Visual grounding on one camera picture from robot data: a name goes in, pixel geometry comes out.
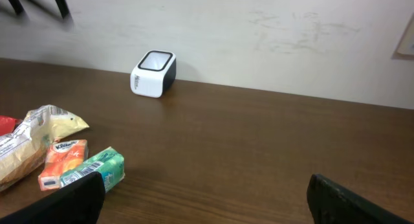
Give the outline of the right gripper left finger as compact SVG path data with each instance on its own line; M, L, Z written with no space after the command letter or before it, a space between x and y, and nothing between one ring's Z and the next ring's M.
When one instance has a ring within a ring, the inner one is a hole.
M1 224L95 224L105 200L99 172L92 172L51 195L1 218Z

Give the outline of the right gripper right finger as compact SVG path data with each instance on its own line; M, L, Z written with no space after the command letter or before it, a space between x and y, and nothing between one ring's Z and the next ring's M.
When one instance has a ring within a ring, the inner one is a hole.
M413 224L321 174L310 177L307 203L317 224Z

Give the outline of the green tissue pack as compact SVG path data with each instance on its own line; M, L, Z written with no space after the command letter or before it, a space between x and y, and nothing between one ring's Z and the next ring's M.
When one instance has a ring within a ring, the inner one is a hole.
M63 188L93 172L101 174L105 191L108 192L125 177L124 157L112 147L108 147L74 169L63 173L60 176L60 187Z

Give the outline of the orange tissue pack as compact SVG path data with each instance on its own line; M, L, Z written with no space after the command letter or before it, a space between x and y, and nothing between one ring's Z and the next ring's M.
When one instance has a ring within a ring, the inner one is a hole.
M60 188L60 176L74 169L88 157L87 140L70 140L51 144L45 158L45 168L38 176L41 191Z

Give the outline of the cream chips bag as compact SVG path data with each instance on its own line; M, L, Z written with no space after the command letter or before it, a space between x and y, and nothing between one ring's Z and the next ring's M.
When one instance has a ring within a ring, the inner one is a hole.
M82 118L57 106L29 111L12 133L1 136L1 190L43 164L52 143L88 127Z

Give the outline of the red snack packet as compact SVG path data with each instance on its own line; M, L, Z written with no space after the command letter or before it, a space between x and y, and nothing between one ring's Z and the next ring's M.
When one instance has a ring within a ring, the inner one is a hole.
M12 133L15 128L21 123L20 119L0 116L0 136Z

